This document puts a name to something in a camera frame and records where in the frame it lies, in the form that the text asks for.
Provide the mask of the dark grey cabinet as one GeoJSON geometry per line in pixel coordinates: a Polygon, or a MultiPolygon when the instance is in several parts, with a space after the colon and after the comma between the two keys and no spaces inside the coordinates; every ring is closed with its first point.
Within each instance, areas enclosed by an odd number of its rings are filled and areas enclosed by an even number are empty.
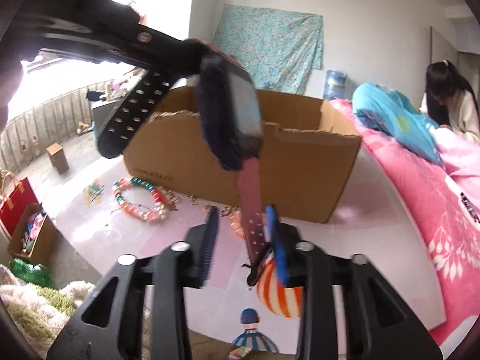
{"type": "Polygon", "coordinates": [[[121,101],[97,101],[91,103],[91,111],[93,114],[94,132],[98,135],[110,114],[120,105],[121,101]]]}

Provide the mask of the dark haired person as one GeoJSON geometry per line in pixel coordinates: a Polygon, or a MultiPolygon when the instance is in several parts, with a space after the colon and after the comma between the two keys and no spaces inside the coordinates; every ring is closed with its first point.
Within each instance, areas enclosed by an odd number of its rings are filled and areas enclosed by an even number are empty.
{"type": "Polygon", "coordinates": [[[441,128],[479,144],[479,105],[473,88],[448,60],[431,63],[425,73],[420,111],[441,128]]]}

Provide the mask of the pink strap smart watch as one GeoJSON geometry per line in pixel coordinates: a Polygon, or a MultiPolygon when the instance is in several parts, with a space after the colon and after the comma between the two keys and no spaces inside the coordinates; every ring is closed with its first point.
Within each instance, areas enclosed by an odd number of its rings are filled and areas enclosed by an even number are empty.
{"type": "Polygon", "coordinates": [[[254,287],[264,272],[265,262],[270,254],[270,243],[266,240],[264,217],[260,195],[260,166],[257,158],[243,161],[238,173],[241,226],[247,246],[250,269],[247,284],[254,287]]]}

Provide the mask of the blue cartoon pillow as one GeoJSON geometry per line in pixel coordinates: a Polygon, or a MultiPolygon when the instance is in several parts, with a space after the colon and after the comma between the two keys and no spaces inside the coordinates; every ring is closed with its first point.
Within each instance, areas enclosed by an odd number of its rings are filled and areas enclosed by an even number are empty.
{"type": "Polygon", "coordinates": [[[432,135],[439,125],[400,91],[367,82],[352,94],[352,110],[367,128],[393,137],[403,147],[438,166],[442,158],[432,135]]]}

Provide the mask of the black perforated strap watch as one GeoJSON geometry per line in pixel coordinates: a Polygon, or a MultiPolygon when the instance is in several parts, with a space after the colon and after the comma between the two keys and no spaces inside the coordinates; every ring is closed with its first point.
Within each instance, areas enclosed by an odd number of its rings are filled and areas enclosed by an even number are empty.
{"type": "Polygon", "coordinates": [[[147,71],[107,117],[97,138],[97,150],[104,158],[121,155],[142,124],[160,105],[179,75],[147,71]]]}

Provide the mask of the small brown carton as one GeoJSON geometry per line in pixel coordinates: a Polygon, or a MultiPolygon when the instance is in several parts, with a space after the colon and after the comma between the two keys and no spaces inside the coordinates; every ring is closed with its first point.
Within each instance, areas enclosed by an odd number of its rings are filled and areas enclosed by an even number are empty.
{"type": "Polygon", "coordinates": [[[52,166],[58,172],[58,174],[64,174],[69,170],[68,161],[64,153],[64,148],[60,144],[55,142],[50,145],[46,152],[49,156],[52,166]]]}

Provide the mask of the gold earring pair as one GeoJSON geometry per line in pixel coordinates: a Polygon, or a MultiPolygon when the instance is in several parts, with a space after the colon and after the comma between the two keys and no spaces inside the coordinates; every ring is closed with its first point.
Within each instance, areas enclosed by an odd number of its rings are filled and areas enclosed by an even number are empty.
{"type": "Polygon", "coordinates": [[[234,205],[225,205],[223,207],[218,207],[212,204],[205,204],[202,208],[202,211],[209,215],[213,209],[217,209],[220,217],[230,216],[237,208],[234,205]]]}

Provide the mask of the blue water jug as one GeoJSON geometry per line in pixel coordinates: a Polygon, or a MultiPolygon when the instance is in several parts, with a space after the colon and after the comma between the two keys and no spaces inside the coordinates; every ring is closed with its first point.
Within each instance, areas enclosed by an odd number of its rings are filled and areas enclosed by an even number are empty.
{"type": "Polygon", "coordinates": [[[347,74],[339,70],[328,70],[325,75],[324,99],[344,98],[347,74]]]}

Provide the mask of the fluffy green white rug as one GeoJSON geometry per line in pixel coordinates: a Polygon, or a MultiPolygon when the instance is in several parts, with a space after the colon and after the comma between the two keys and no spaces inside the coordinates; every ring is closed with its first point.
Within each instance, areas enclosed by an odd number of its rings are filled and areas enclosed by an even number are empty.
{"type": "Polygon", "coordinates": [[[26,283],[1,266],[1,300],[35,352],[45,359],[55,338],[94,289],[93,283],[72,281],[57,290],[26,283]]]}

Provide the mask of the pink floral quilt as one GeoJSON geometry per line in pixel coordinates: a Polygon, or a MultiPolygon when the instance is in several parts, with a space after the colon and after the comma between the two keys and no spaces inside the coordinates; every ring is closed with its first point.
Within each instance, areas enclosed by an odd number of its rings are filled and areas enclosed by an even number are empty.
{"type": "Polygon", "coordinates": [[[431,330],[445,355],[452,353],[479,317],[479,224],[439,166],[402,147],[394,138],[363,126],[346,100],[332,106],[360,132],[413,216],[437,272],[446,320],[431,330]]]}

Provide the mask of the green plastic bag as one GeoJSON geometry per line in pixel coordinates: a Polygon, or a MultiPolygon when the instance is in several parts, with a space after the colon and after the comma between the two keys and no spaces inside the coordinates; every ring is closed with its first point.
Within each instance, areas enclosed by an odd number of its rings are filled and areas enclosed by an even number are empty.
{"type": "Polygon", "coordinates": [[[21,258],[14,258],[9,262],[11,272],[22,281],[49,288],[51,285],[50,273],[42,264],[33,264],[21,258]]]}

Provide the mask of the small open cardboard box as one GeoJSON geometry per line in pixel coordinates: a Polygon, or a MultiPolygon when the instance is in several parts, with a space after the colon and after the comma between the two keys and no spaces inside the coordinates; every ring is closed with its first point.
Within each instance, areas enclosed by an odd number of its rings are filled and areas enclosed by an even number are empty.
{"type": "Polygon", "coordinates": [[[40,204],[29,204],[19,219],[8,245],[13,258],[46,265],[57,229],[40,204]]]}

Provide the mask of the turquoise floral wall cloth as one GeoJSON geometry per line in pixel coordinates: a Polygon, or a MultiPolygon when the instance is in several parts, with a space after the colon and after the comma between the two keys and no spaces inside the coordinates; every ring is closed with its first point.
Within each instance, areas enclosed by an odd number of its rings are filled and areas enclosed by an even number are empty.
{"type": "Polygon", "coordinates": [[[235,57],[256,88],[302,95],[323,60],[323,16],[272,8],[224,5],[213,38],[235,57]]]}

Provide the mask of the gold chain jewelry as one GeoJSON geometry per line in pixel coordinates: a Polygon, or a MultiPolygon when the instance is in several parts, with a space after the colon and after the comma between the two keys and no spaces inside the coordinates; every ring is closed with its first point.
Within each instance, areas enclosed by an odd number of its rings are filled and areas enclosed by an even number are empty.
{"type": "Polygon", "coordinates": [[[159,185],[157,189],[160,191],[164,204],[170,211],[177,211],[178,210],[178,205],[183,201],[186,200],[188,203],[190,203],[192,206],[196,205],[198,203],[197,197],[191,194],[183,195],[182,197],[176,193],[175,191],[171,189],[167,189],[162,185],[159,185]]]}

